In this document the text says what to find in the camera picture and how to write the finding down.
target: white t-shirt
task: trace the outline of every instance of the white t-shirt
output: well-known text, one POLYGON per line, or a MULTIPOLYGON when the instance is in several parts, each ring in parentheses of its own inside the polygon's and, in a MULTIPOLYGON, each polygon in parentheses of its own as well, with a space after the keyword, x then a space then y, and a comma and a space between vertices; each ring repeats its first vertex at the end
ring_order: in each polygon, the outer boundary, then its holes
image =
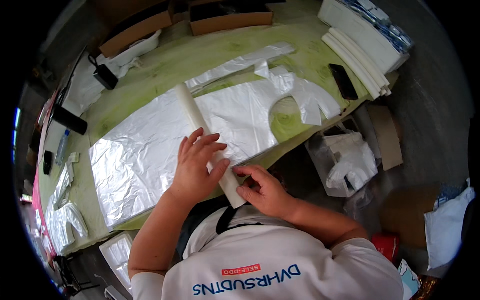
POLYGON ((242 206, 229 227, 215 233, 225 208, 192 233, 184 260, 165 276, 137 273, 134 300, 160 299, 402 299, 397 269, 366 239, 331 250, 283 220, 242 206))

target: water bottle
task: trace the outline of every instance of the water bottle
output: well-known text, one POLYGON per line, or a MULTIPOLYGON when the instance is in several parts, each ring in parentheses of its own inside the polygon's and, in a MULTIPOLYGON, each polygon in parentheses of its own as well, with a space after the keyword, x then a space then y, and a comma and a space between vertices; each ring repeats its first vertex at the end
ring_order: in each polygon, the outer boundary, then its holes
POLYGON ((70 130, 65 130, 65 134, 60 139, 59 148, 57 150, 57 155, 55 156, 55 163, 60 166, 63 161, 63 156, 65 155, 65 150, 67 150, 68 135, 70 130))

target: black cylinder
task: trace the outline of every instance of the black cylinder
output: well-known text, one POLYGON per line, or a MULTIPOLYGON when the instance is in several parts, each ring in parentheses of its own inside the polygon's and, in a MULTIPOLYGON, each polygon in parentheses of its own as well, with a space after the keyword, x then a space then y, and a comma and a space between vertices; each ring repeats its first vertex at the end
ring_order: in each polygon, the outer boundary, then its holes
POLYGON ((75 116, 58 104, 53 106, 52 119, 68 129, 78 132, 79 134, 85 134, 87 131, 87 122, 75 116))

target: stack of foam tubes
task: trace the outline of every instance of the stack of foam tubes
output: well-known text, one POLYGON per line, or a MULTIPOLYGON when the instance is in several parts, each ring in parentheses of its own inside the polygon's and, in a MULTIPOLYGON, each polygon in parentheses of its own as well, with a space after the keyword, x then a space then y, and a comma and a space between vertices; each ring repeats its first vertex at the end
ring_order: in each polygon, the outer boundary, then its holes
POLYGON ((355 73, 370 95, 390 95, 389 82, 370 57, 345 33, 330 28, 322 36, 324 41, 355 73))

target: hand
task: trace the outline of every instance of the hand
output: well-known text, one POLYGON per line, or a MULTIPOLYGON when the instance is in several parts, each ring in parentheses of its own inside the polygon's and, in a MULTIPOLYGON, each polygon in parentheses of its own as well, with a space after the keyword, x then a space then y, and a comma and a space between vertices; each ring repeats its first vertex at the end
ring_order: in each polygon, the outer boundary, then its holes
POLYGON ((218 150, 224 150, 227 144, 215 143, 220 134, 202 136, 204 129, 195 130, 189 138, 180 143, 177 170, 173 183, 168 189, 176 201, 193 207, 205 199, 215 188, 227 170, 229 159, 222 159, 208 173, 206 167, 218 150))
POLYGON ((286 219, 295 211, 298 199, 287 194, 280 182, 263 167, 234 167, 233 171, 240 177, 251 176, 237 187, 237 193, 263 214, 286 219))

